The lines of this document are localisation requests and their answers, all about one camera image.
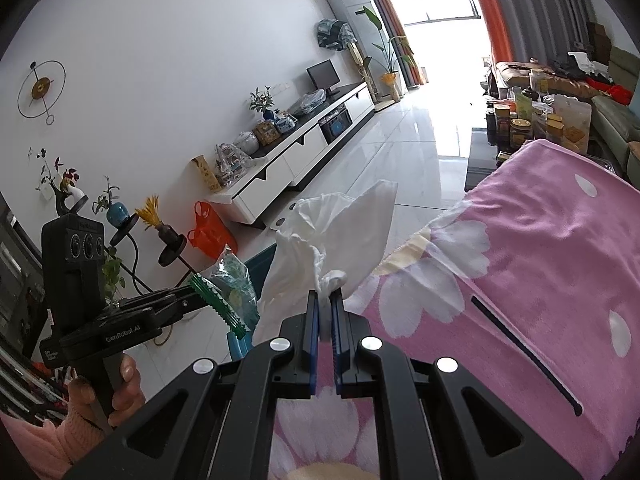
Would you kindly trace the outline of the pink sleeve forearm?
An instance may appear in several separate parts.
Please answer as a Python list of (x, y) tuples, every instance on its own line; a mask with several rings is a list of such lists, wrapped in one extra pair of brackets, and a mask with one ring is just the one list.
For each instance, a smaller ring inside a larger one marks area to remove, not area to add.
[(1, 422), (40, 479), (62, 479), (105, 438), (104, 432), (82, 416), (73, 402), (60, 426), (54, 426), (50, 420), (34, 426), (7, 414), (1, 414)]

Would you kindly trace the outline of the left hand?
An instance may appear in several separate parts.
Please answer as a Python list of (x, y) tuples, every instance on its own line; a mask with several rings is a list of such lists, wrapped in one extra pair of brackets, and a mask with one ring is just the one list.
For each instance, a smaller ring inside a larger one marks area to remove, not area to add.
[(70, 404), (63, 426), (77, 440), (109, 436), (145, 404), (141, 376), (131, 356), (86, 356), (74, 365), (77, 377), (68, 385)]

